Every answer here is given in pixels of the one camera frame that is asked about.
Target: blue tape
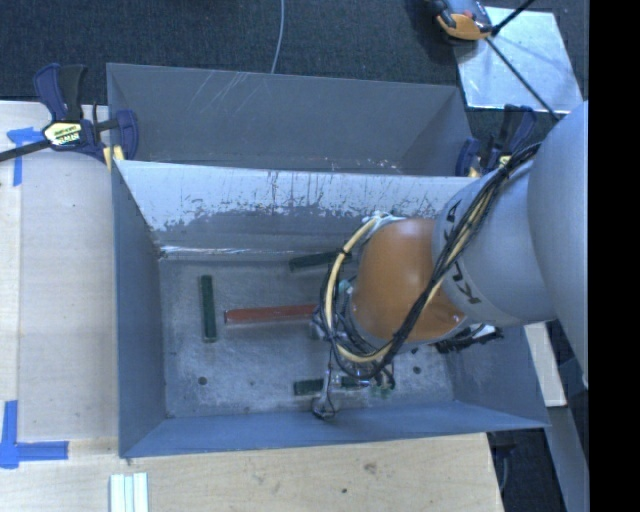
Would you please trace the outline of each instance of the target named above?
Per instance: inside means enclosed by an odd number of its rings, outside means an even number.
[[[37,460],[66,460],[68,441],[46,443],[18,443],[18,401],[4,404],[2,441],[0,442],[0,468],[16,469],[20,462]]]
[[[16,145],[20,147],[24,144],[30,144],[32,142],[40,142],[44,140],[44,136],[38,130],[34,130],[32,126],[29,128],[19,128],[17,130],[9,130],[7,137]],[[19,156],[15,159],[13,164],[13,186],[17,187],[22,183],[22,157]]]

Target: metal plate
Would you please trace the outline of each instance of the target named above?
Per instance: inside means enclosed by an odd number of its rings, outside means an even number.
[[[487,7],[493,25],[511,9]],[[583,101],[560,30],[552,13],[524,11],[492,42],[556,113],[566,114]],[[523,85],[486,41],[454,49],[468,106],[502,109],[505,104],[547,109]]]

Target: wooden table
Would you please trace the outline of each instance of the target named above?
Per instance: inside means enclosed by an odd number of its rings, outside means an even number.
[[[4,136],[8,130],[39,129],[48,121],[48,112],[39,103],[0,102],[0,151],[13,147]],[[109,247],[95,263],[95,258],[83,262],[78,253],[86,250],[90,254],[95,250],[91,244],[83,249],[77,241],[61,239],[59,244],[42,249],[38,245],[42,240],[25,240],[22,221],[27,219],[22,218],[21,207],[27,180],[37,173],[59,173],[60,183],[64,183],[65,177],[71,179],[75,172],[84,172],[78,166],[91,166],[95,173],[87,177],[96,180],[104,180],[100,173],[107,170],[89,157],[51,150],[25,157],[23,165],[25,183],[14,186],[14,162],[0,164],[0,400],[18,400],[19,441],[69,440],[69,459],[22,462],[17,469],[0,469],[1,511],[106,511],[109,477],[139,472],[147,473],[153,512],[504,510],[484,433],[120,459],[115,430],[115,336],[112,325],[102,325],[105,315],[113,315],[109,302],[113,274],[108,266],[112,251]],[[100,186],[92,190],[99,191]],[[47,227],[45,221],[60,213],[55,208],[75,211],[77,215],[68,218],[81,222],[82,208],[88,206],[60,197],[61,191],[78,193],[77,189],[54,189],[52,184],[39,191],[51,198],[51,210],[42,213],[43,228]],[[110,197],[102,207],[107,208],[109,202]],[[27,232],[37,237],[38,230],[32,227],[28,226]],[[83,228],[78,224],[74,229]],[[43,231],[43,236],[51,237],[51,233]],[[37,272],[27,267],[34,261],[40,265]],[[63,277],[68,275],[75,277],[65,285]],[[82,289],[92,279],[105,280],[104,293]],[[21,314],[21,304],[33,309],[41,299],[34,289],[42,290],[44,305],[46,297],[59,297],[60,304],[50,303],[49,309],[64,308],[65,301],[77,302],[74,294],[80,292],[86,300],[80,305],[70,302],[69,318],[49,318],[46,329],[39,332],[35,321]],[[103,309],[95,313],[101,322],[94,332],[98,343],[91,329],[87,331],[73,315],[86,316],[87,308],[101,304]]]

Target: gray bin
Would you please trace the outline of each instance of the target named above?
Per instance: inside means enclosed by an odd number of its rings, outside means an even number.
[[[317,302],[326,267],[292,272],[292,257],[336,249],[362,217],[375,210],[435,217],[469,184],[467,178],[452,177],[452,167],[437,175],[435,168],[420,167],[420,159],[393,173],[385,166],[353,165],[363,158],[389,165],[402,162],[406,149],[415,148],[415,138],[409,139],[430,125],[431,140],[440,137],[442,144],[431,146],[425,161],[455,162],[455,151],[464,141],[454,139],[468,134],[456,90],[393,84],[396,94],[387,96],[392,108],[404,104],[404,111],[393,117],[411,119],[412,130],[391,133],[385,125],[388,111],[377,103],[376,94],[392,84],[250,75],[253,78],[232,79],[235,85],[229,86],[228,81],[218,83],[216,75],[228,79],[230,72],[137,66],[109,70],[110,106],[136,112],[144,142],[137,160],[117,162],[112,174],[122,457],[383,441],[548,424],[520,328],[460,352],[441,354],[433,346],[421,346],[416,353],[401,354],[394,368],[398,385],[389,396],[369,389],[345,392],[343,409],[325,422],[312,415],[310,396],[293,392],[295,382],[322,378],[328,360],[328,345],[309,336],[308,321],[224,323],[226,309]],[[254,146],[243,146],[242,141],[235,147],[218,146],[204,129],[178,131],[172,140],[166,139],[162,123],[181,122],[176,103],[183,102],[181,108],[190,102],[207,105],[217,101],[221,91],[228,97],[238,83],[258,77],[268,84],[259,90],[266,87],[276,97],[280,87],[297,84],[296,116],[320,115],[313,101],[318,90],[330,90],[334,96],[326,99],[323,118],[338,115],[332,108],[348,109],[352,101],[346,96],[359,98],[360,104],[368,98],[369,110],[379,114],[373,125],[362,124],[355,111],[342,113],[353,129],[374,126],[370,136],[384,133],[380,142],[385,145],[366,146],[370,141],[364,137],[350,153],[349,147],[338,148],[324,137],[324,125],[315,126],[316,147],[276,145],[268,155],[252,153]],[[199,89],[204,97],[196,94]],[[244,91],[247,105],[251,91]],[[405,101],[404,93],[413,101]],[[305,104],[308,112],[302,108]],[[169,105],[169,117],[159,113],[159,105]],[[225,105],[219,105],[221,112],[227,111]],[[266,115],[269,108],[256,104],[253,115]],[[415,116],[417,109],[426,113]],[[432,125],[438,117],[442,124],[436,126],[457,127],[455,133],[439,133]],[[220,122],[204,114],[198,119],[209,127]],[[285,121],[273,123],[259,119],[264,137],[291,129]],[[156,147],[153,133],[164,134],[159,137],[167,144]],[[252,137],[261,139],[258,134]],[[450,147],[458,146],[453,155],[443,142],[449,137]],[[319,165],[311,156],[318,152],[334,165]],[[221,166],[221,161],[234,165]],[[336,162],[344,166],[338,169]],[[355,263],[346,265],[345,277],[356,269]],[[218,330],[214,342],[203,338],[201,275],[213,279]]]

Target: blue clamp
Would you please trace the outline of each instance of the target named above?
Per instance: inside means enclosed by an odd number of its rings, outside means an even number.
[[[44,443],[19,443],[18,433],[18,401],[5,402],[4,420],[2,422],[2,442],[0,442],[0,468],[16,469],[21,462],[38,460],[66,460],[68,441],[51,441]]]
[[[93,122],[84,119],[80,104],[80,86],[87,68],[83,65],[60,66],[53,63],[40,69],[33,83],[40,103],[51,114],[51,122],[42,129],[41,140],[0,153],[0,162],[35,151],[75,151],[106,163],[106,145],[100,134],[119,130],[119,145],[124,157],[133,159],[138,149],[138,122],[131,110],[118,110],[114,118],[98,122],[97,106]]]
[[[458,155],[456,176],[470,176],[475,173],[485,175],[500,165],[500,158],[511,156],[523,149],[537,122],[537,115],[531,107],[507,104],[500,133],[491,135],[488,143],[480,146],[480,141],[468,138]]]

